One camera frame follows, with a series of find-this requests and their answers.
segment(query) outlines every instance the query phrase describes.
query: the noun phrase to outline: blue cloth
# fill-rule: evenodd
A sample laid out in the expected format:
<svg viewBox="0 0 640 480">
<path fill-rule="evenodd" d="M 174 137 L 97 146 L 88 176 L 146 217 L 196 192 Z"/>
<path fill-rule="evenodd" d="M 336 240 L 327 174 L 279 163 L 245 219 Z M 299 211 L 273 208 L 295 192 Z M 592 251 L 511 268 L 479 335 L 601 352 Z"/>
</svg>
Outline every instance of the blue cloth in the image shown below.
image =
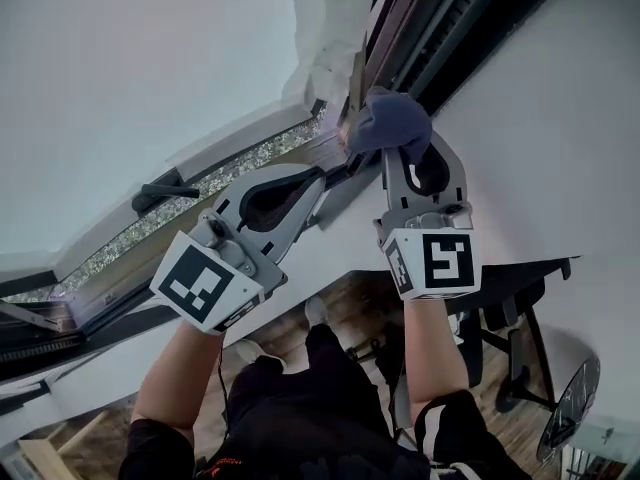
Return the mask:
<svg viewBox="0 0 640 480">
<path fill-rule="evenodd" d="M 408 94 L 372 87 L 351 128 L 348 145 L 353 153 L 401 147 L 417 165 L 431 143 L 432 132 L 428 114 Z"/>
</svg>

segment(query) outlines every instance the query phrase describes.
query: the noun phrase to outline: white marker cube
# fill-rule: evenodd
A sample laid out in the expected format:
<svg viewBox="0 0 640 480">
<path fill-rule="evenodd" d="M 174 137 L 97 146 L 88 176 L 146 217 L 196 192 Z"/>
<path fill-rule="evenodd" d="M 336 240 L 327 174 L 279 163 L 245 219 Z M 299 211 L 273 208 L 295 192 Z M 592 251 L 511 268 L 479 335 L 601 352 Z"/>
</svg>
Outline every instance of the white marker cube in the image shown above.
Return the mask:
<svg viewBox="0 0 640 480">
<path fill-rule="evenodd" d="M 472 229 L 394 229 L 382 250 L 402 300 L 451 298 L 480 290 Z"/>
<path fill-rule="evenodd" d="M 264 301 L 262 286 L 179 231 L 151 291 L 201 331 L 224 332 Z"/>
</svg>

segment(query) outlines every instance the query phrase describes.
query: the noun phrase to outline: forearm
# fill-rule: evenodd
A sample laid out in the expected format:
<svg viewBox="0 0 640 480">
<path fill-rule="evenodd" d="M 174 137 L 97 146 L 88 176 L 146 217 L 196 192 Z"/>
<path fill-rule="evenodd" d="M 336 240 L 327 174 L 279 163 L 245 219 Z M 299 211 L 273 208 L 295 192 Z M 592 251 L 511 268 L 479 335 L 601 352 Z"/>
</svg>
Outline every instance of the forearm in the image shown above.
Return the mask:
<svg viewBox="0 0 640 480">
<path fill-rule="evenodd" d="M 147 418 L 188 434 L 200 412 L 223 336 L 182 322 L 142 382 L 132 420 Z"/>
<path fill-rule="evenodd" d="M 439 396 L 469 387 L 469 376 L 442 300 L 404 305 L 405 356 L 412 415 Z"/>
</svg>

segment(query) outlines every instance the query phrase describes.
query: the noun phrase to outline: white shoe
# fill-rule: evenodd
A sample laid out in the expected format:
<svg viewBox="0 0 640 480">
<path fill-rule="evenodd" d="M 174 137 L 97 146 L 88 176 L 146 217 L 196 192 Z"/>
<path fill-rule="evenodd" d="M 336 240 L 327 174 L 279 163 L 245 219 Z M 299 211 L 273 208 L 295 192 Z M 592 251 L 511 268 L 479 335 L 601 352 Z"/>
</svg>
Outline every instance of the white shoe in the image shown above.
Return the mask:
<svg viewBox="0 0 640 480">
<path fill-rule="evenodd" d="M 234 350 L 240 356 L 240 359 L 242 359 L 245 363 L 255 363 L 256 359 L 258 359 L 260 356 L 267 356 L 280 361 L 282 363 L 283 370 L 287 367 L 287 363 L 284 359 L 278 356 L 267 354 L 255 341 L 238 340 L 234 344 Z"/>
<path fill-rule="evenodd" d="M 318 295 L 310 297 L 304 303 L 304 315 L 309 321 L 309 328 L 318 324 L 329 325 L 329 311 Z"/>
</svg>

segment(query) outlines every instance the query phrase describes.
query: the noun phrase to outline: black t-shirt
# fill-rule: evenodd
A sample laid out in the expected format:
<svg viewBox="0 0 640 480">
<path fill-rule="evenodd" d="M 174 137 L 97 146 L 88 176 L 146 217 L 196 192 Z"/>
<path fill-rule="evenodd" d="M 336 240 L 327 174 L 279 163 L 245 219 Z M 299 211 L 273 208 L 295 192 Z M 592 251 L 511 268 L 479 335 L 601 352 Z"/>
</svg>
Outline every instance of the black t-shirt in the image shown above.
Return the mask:
<svg viewBox="0 0 640 480">
<path fill-rule="evenodd" d="M 431 402 L 415 433 L 421 453 L 342 415 L 267 399 L 235 425 L 198 478 L 530 478 L 487 431 L 467 391 Z M 182 434 L 151 420 L 131 425 L 120 479 L 186 480 L 193 469 Z"/>
</svg>

